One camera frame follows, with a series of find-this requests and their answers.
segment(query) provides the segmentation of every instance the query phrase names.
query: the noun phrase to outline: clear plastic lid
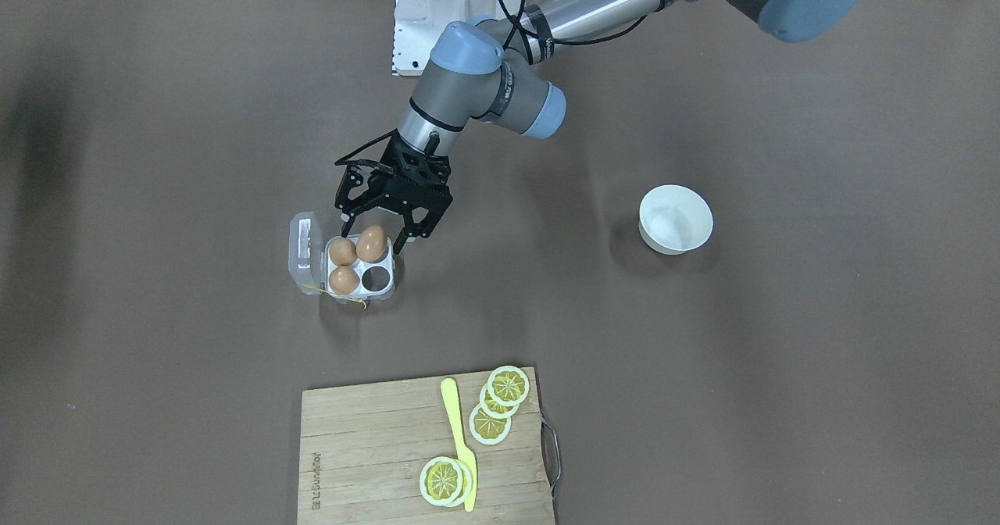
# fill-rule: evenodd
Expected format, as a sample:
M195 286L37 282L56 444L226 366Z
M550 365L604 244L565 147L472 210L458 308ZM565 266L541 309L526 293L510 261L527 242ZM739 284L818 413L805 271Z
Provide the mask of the clear plastic lid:
M312 211L295 215L288 227L288 272L299 290L318 295L326 290L326 246Z

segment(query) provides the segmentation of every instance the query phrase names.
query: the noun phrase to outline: brown egg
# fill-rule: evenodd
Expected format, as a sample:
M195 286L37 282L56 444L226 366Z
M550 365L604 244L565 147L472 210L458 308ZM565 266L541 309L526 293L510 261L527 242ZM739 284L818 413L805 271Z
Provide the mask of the brown egg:
M349 266L339 266L337 269L330 273L330 290L334 291L337 295L350 295L358 285L361 280L358 279L358 274L354 273L354 270L349 268Z
M358 257L361 261L375 263L385 254L385 230L380 226L366 228L358 237Z
M336 265L351 265L358 255L354 252L354 241L337 237L330 243L330 261Z

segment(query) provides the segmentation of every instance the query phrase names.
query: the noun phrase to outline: knife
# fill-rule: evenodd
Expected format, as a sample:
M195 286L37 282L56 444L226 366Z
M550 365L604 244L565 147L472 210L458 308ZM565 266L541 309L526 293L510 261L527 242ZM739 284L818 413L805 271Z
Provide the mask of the knife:
M465 444L465 433L462 431L462 408L458 403L458 384L448 377L441 381L441 398L444 409L448 412L448 423L451 424L451 435L455 439L455 452L458 460L468 465L472 471L472 490L465 498L465 511L472 511L476 505L476 488L479 487L479 471L476 469L476 454Z

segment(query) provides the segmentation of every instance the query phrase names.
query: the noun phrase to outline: bamboo board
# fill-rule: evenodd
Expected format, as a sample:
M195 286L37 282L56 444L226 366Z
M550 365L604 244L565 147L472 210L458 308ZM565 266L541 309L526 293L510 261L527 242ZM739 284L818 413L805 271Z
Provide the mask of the bamboo board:
M298 525L555 525L542 458L535 371L528 398L506 439L486 446L472 439L469 413L489 371L374 384L325 387L302 393ZM476 453L476 508L435 507L420 496L428 460L454 457L441 400L441 379L453 376L462 405L465 443Z

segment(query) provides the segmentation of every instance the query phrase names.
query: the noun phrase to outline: stack of lemon slices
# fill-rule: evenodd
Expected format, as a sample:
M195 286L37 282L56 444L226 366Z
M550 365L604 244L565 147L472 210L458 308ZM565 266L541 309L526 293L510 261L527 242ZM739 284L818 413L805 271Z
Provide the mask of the stack of lemon slices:
M472 470L462 461L434 457L420 471L420 495L428 503L458 507L472 492Z
M469 414L469 432L483 445L496 445L510 433L510 419L528 398L528 376L511 365L496 368L479 390L479 405Z

